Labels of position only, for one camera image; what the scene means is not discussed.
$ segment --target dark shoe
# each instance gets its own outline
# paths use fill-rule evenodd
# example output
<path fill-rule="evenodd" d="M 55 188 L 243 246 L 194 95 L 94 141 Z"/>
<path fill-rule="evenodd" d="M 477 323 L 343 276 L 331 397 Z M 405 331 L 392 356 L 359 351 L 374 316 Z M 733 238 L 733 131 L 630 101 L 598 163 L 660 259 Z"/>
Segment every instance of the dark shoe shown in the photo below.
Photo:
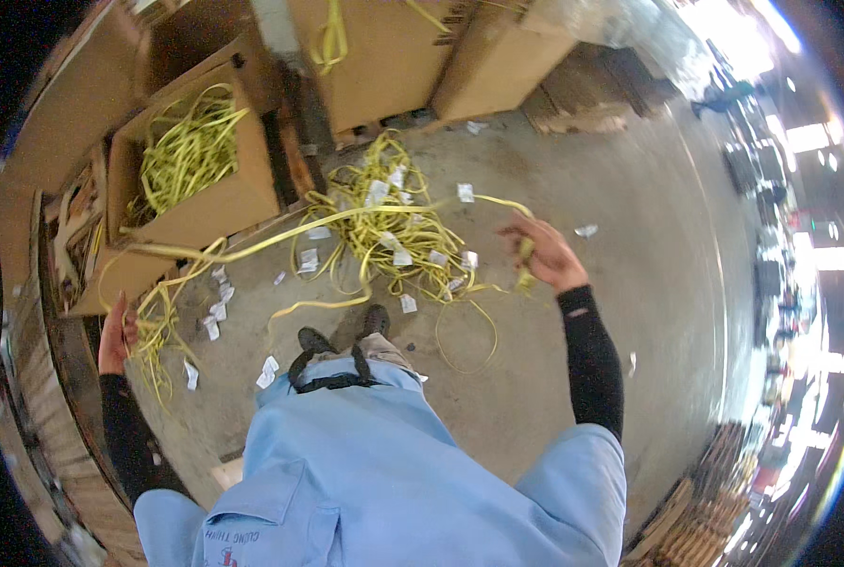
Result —
<path fill-rule="evenodd" d="M 381 333 L 384 338 L 387 338 L 388 331 L 390 331 L 388 310 L 383 305 L 376 303 L 366 312 L 365 324 L 362 326 L 362 332 L 356 337 L 356 340 L 362 340 L 374 333 Z"/>
<path fill-rule="evenodd" d="M 300 346 L 305 352 L 320 355 L 326 352 L 337 352 L 323 334 L 310 326 L 303 326 L 299 334 Z"/>

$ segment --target paper scrap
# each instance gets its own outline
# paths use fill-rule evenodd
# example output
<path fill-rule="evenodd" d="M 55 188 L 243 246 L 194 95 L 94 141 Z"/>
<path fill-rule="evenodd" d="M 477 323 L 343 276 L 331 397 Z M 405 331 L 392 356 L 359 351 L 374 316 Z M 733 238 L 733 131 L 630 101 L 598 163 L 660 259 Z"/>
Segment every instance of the paper scrap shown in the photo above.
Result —
<path fill-rule="evenodd" d="M 270 383 L 274 381 L 274 378 L 274 376 L 268 376 L 267 374 L 262 372 L 261 376 L 258 377 L 255 384 L 257 384 L 258 387 L 263 390 L 264 388 L 270 386 Z"/>
<path fill-rule="evenodd" d="M 448 265 L 448 257 L 437 250 L 428 252 L 428 261 L 432 264 L 438 264 L 440 267 Z"/>
<path fill-rule="evenodd" d="M 300 252 L 300 269 L 297 274 L 313 272 L 318 269 L 318 249 L 313 248 Z"/>
<path fill-rule="evenodd" d="M 469 250 L 463 252 L 463 262 L 460 265 L 463 269 L 476 269 L 478 267 L 478 254 Z"/>
<path fill-rule="evenodd" d="M 236 288 L 228 287 L 221 290 L 221 303 L 229 303 L 233 299 L 233 294 L 236 293 Z"/>
<path fill-rule="evenodd" d="M 397 189 L 403 189 L 403 180 L 406 175 L 406 166 L 405 165 L 397 165 L 396 170 L 388 176 L 388 183 L 396 187 Z"/>
<path fill-rule="evenodd" d="M 400 306 L 403 308 L 404 313 L 415 313 L 418 311 L 416 300 L 407 294 L 400 296 Z"/>
<path fill-rule="evenodd" d="M 198 369 L 195 368 L 187 358 L 182 359 L 182 365 L 186 368 L 186 375 L 189 377 L 189 382 L 186 387 L 189 390 L 194 390 L 198 386 Z"/>
<path fill-rule="evenodd" d="M 381 238 L 379 239 L 378 243 L 388 250 L 396 250 L 398 248 L 403 248 L 402 246 L 400 246 L 400 241 L 396 239 L 396 236 L 394 236 L 390 232 L 381 233 Z"/>
<path fill-rule="evenodd" d="M 580 227 L 576 229 L 576 235 L 585 238 L 586 240 L 590 239 L 591 237 L 595 236 L 595 233 L 598 232 L 598 225 L 597 224 L 587 224 L 584 227 Z"/>
<path fill-rule="evenodd" d="M 214 319 L 220 323 L 227 320 L 227 304 L 224 301 L 215 303 L 208 308 L 208 312 L 212 314 Z"/>
<path fill-rule="evenodd" d="M 208 329 L 208 338 L 211 340 L 217 340 L 221 337 L 221 328 L 217 326 L 217 319 L 214 318 L 213 315 L 209 315 L 208 317 L 202 319 L 201 323 L 206 329 Z"/>
<path fill-rule="evenodd" d="M 277 364 L 277 359 L 268 355 L 268 358 L 264 361 L 264 366 L 261 367 L 261 373 L 273 377 L 277 375 L 278 370 L 280 370 L 280 365 Z"/>
<path fill-rule="evenodd" d="M 477 136 L 480 131 L 484 130 L 488 126 L 488 122 L 476 122 L 473 120 L 468 120 L 466 122 L 466 130 L 469 130 L 473 136 Z"/>
<path fill-rule="evenodd" d="M 390 186 L 381 180 L 374 180 L 369 185 L 369 195 L 366 196 L 366 207 L 376 207 L 388 196 Z"/>
<path fill-rule="evenodd" d="M 474 203 L 475 193 L 473 193 L 472 183 L 458 183 L 456 185 L 456 196 L 460 198 L 461 203 Z"/>
<path fill-rule="evenodd" d="M 216 279 L 218 283 L 224 283 L 227 280 L 227 267 L 220 266 L 215 270 L 212 270 L 211 277 Z"/>
<path fill-rule="evenodd" d="M 330 238 L 330 229 L 328 227 L 315 227 L 308 229 L 306 234 L 309 235 L 310 241 L 323 241 Z"/>

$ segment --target white paper tag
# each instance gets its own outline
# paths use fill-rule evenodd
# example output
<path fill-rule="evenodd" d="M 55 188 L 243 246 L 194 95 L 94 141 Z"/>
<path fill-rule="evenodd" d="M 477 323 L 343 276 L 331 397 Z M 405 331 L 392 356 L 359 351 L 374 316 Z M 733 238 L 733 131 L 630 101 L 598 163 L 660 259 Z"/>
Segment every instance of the white paper tag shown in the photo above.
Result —
<path fill-rule="evenodd" d="M 262 372 L 261 376 L 258 377 L 255 384 L 257 384 L 258 387 L 263 390 L 264 388 L 270 386 L 270 383 L 274 381 L 274 378 L 274 376 L 268 376 L 267 374 Z"/>
<path fill-rule="evenodd" d="M 272 355 L 268 355 L 268 358 L 264 361 L 264 366 L 261 367 L 261 373 L 269 377 L 274 377 L 277 376 L 278 370 L 280 370 L 280 365 L 277 364 L 277 359 Z"/>
<path fill-rule="evenodd" d="M 224 303 L 224 301 L 220 303 L 215 303 L 214 305 L 210 306 L 208 308 L 208 312 L 212 314 L 214 320 L 216 320 L 218 323 L 227 320 L 227 304 Z"/>
<path fill-rule="evenodd" d="M 221 290 L 221 303 L 229 303 L 233 299 L 233 294 L 236 293 L 236 288 L 227 287 Z"/>
<path fill-rule="evenodd" d="M 415 313 L 418 311 L 416 308 L 416 300 L 412 299 L 407 294 L 400 296 L 400 306 L 403 308 L 404 313 Z"/>
<path fill-rule="evenodd" d="M 366 207 L 375 207 L 381 204 L 383 198 L 387 197 L 390 187 L 383 181 L 374 180 L 369 185 L 369 195 L 366 197 Z"/>
<path fill-rule="evenodd" d="M 227 267 L 220 266 L 211 272 L 211 277 L 216 279 L 218 283 L 224 283 L 227 280 Z"/>
<path fill-rule="evenodd" d="M 403 180 L 406 175 L 406 166 L 405 165 L 397 165 L 396 170 L 388 176 L 388 183 L 396 187 L 397 189 L 403 189 Z"/>
<path fill-rule="evenodd" d="M 461 266 L 463 269 L 476 269 L 478 267 L 478 254 L 469 250 L 463 252 L 463 263 Z"/>
<path fill-rule="evenodd" d="M 297 274 L 313 272 L 318 269 L 318 249 L 313 248 L 300 252 L 300 269 Z"/>
<path fill-rule="evenodd" d="M 381 233 L 381 238 L 379 239 L 378 243 L 388 250 L 396 250 L 399 248 L 403 248 L 402 246 L 400 246 L 400 242 L 396 239 L 396 236 L 394 236 L 390 232 Z"/>
<path fill-rule="evenodd" d="M 328 227 L 315 227 L 308 229 L 306 234 L 309 235 L 310 241 L 323 241 L 330 238 L 330 229 Z"/>
<path fill-rule="evenodd" d="M 473 193 L 472 183 L 458 183 L 456 185 L 456 196 L 460 198 L 462 203 L 474 203 L 475 194 Z"/>
<path fill-rule="evenodd" d="M 186 368 L 186 376 L 189 377 L 189 382 L 186 383 L 186 387 L 189 388 L 189 390 L 194 390 L 198 386 L 198 369 L 195 368 L 186 358 L 182 359 L 182 365 Z"/>
<path fill-rule="evenodd" d="M 208 317 L 202 319 L 201 323 L 206 329 L 208 329 L 208 338 L 211 340 L 217 340 L 221 337 L 221 328 L 217 326 L 217 319 L 214 318 L 213 315 L 209 315 Z"/>
<path fill-rule="evenodd" d="M 394 252 L 394 266 L 412 266 L 413 257 L 402 246 Z"/>
<path fill-rule="evenodd" d="M 428 261 L 432 264 L 438 264 L 440 267 L 448 265 L 448 257 L 437 250 L 428 252 Z"/>

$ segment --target shirt sleeve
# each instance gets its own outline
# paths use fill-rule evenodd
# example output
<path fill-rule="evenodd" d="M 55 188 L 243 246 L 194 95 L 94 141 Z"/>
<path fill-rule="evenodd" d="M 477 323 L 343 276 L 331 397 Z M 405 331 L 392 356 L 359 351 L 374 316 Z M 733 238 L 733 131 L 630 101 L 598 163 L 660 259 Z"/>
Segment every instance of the shirt sleeve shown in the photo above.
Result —
<path fill-rule="evenodd" d="M 173 490 L 149 490 L 135 503 L 135 527 L 149 567 L 190 567 L 204 554 L 199 537 L 207 514 Z"/>
<path fill-rule="evenodd" d="M 608 565 L 618 564 L 627 482 L 623 449 L 608 429 L 585 424 L 566 430 L 517 490 L 592 541 Z"/>

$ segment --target cardboard box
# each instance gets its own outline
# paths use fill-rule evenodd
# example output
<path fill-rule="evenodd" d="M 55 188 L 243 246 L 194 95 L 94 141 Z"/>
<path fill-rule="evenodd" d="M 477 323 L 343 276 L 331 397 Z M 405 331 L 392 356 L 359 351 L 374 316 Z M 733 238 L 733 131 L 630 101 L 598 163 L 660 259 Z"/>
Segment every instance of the cardboard box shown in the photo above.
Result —
<path fill-rule="evenodd" d="M 576 40 L 563 31 L 528 30 L 517 15 L 482 5 L 432 100 L 440 120 L 512 110 L 525 100 Z"/>
<path fill-rule="evenodd" d="M 113 136 L 107 175 L 108 244 L 121 243 L 120 227 L 128 226 L 126 205 L 142 193 L 139 170 L 152 119 L 176 101 L 182 101 L 183 108 L 188 107 L 202 91 L 219 83 L 233 86 L 238 109 L 251 107 L 235 70 L 225 64 L 156 101 Z M 203 248 L 219 237 L 280 214 L 264 128 L 256 112 L 250 111 L 240 119 L 235 131 L 239 170 L 134 229 L 128 238 Z"/>
<path fill-rule="evenodd" d="M 144 33 L 135 90 L 153 102 L 211 69 L 230 63 L 259 116 L 280 108 L 281 81 L 249 2 L 190 0 Z"/>
<path fill-rule="evenodd" d="M 333 133 L 428 104 L 452 46 L 418 12 L 404 2 L 340 0 L 348 55 L 322 76 L 321 66 L 310 61 L 309 53 L 327 22 L 327 0 L 290 0 L 288 4 Z M 455 14 L 462 14 L 466 4 L 457 0 L 419 3 L 456 33 L 465 21 Z"/>

